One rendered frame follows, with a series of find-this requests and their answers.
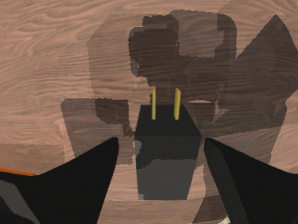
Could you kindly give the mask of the black two-prong plug charger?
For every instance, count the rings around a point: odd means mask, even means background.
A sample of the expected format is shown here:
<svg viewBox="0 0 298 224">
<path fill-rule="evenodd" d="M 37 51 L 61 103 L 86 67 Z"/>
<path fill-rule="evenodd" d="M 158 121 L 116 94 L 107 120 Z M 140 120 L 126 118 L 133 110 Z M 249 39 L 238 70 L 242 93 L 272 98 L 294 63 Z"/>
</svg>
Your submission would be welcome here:
<svg viewBox="0 0 298 224">
<path fill-rule="evenodd" d="M 134 144 L 138 200 L 186 200 L 202 135 L 176 88 L 174 105 L 141 105 Z"/>
</svg>

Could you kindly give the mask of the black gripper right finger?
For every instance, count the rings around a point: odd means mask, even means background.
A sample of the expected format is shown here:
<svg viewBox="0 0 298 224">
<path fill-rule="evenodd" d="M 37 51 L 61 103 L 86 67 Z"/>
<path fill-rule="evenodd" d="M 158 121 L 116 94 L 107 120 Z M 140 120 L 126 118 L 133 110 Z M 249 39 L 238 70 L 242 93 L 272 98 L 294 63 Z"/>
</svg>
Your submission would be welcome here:
<svg viewBox="0 0 298 224">
<path fill-rule="evenodd" d="M 298 173 L 206 139 L 206 161 L 221 194 L 230 224 L 297 224 Z"/>
</svg>

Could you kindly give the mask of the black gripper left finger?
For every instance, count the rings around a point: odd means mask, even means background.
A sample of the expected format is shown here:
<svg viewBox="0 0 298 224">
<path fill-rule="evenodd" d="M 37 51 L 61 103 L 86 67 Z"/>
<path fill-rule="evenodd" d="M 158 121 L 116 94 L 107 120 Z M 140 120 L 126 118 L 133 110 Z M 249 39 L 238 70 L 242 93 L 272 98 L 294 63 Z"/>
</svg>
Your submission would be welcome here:
<svg viewBox="0 0 298 224">
<path fill-rule="evenodd" d="M 0 171 L 0 208 L 32 224 L 97 224 L 117 164 L 118 137 L 41 175 Z"/>
</svg>

